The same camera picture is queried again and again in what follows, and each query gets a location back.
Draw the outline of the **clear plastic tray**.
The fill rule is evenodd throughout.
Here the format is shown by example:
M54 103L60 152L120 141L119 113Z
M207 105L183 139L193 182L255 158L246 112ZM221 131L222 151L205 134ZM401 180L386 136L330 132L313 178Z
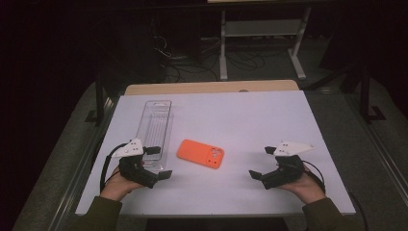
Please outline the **clear plastic tray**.
M144 105L137 138L143 146L161 148L158 153L143 156L143 166L148 170L159 171L166 168L171 106L170 100L151 100Z

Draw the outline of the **black metal stand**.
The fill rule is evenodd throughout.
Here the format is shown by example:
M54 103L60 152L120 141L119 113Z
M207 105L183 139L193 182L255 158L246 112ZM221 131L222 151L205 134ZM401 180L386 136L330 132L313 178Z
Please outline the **black metal stand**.
M120 86L114 76L102 73L96 76L94 85L96 109L89 112L86 122L94 122L99 126L105 117L107 102L118 99Z
M367 124L386 119L377 106L370 104L370 74L365 65L361 67L360 114Z

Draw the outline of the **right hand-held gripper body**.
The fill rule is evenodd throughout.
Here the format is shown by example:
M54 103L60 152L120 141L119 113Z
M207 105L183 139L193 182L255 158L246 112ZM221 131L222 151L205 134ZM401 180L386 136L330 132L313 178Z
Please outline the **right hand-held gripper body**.
M304 170L303 162L299 155L315 149L312 144L294 141L281 141L274 154L278 169L263 174L261 182L268 190L289 184L298 180Z

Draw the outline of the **orange phone case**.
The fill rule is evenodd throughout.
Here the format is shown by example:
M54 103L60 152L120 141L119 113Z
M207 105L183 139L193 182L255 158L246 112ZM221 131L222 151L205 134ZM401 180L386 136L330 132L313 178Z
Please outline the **orange phone case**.
M198 141L183 140L176 156L205 167L219 168L224 157L224 150Z

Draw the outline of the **light wooden table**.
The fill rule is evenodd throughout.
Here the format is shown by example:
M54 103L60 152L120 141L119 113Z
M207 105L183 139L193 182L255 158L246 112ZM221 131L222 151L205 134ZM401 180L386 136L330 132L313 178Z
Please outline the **light wooden table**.
M261 80L130 85L125 95L218 93L247 91L299 90L294 80Z

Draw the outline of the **person's right hand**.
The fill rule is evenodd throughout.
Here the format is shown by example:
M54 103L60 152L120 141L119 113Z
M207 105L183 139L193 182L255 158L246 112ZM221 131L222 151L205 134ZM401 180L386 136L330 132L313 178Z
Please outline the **person's right hand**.
M304 204L322 200L326 197L325 192L319 184L309 175L310 169L304 168L301 177L289 184L279 187L280 190L285 190L296 195Z

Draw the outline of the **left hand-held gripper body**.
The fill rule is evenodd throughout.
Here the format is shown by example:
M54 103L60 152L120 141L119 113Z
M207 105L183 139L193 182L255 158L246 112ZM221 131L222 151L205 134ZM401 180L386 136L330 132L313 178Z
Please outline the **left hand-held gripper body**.
M146 146L143 146L139 139L133 139L119 145L113 151L112 157L119 159L118 167L122 177L152 189L159 181L158 174L144 168L144 147Z

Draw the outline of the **person's left hand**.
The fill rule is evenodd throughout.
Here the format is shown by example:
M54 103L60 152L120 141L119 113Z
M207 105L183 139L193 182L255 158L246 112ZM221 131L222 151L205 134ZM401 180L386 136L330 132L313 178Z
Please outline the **person's left hand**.
M142 185L122 177L119 168L116 167L100 196L113 201L121 201L128 193L140 188Z

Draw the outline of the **metal frame rail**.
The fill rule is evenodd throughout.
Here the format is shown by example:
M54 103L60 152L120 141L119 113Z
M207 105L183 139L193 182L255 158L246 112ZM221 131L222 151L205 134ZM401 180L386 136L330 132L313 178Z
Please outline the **metal frame rail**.
M95 158L109 127L117 99L103 99L96 103L95 121L83 121L79 106L63 130L53 152L52 174L60 179L58 202L46 231L64 231L75 217L75 211L88 182Z
M361 123L361 126L369 137L370 142L376 149L376 153L378 155L380 163L385 168L401 198L408 204L408 181L405 179L400 169L397 167L386 145L380 139L380 136L372 127L372 124L375 121L385 121L385 116L377 106L369 106L369 111L371 111L372 114L364 115L360 111L360 104L357 99L355 99L353 96L347 95L345 97L345 100L349 105L350 110L354 113L354 115Z

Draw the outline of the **white metal desk frame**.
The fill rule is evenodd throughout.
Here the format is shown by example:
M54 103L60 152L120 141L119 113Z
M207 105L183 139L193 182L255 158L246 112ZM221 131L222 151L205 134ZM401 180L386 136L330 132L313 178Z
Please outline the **white metal desk frame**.
M295 36L295 41L287 49L293 69L299 80L305 80L306 74L297 57L298 50L303 40L311 7L302 9L302 16L296 18L279 17L273 19L230 19L227 11L220 13L220 53L219 53L219 74L220 80L228 79L226 39L227 38L249 38L249 37L283 37Z

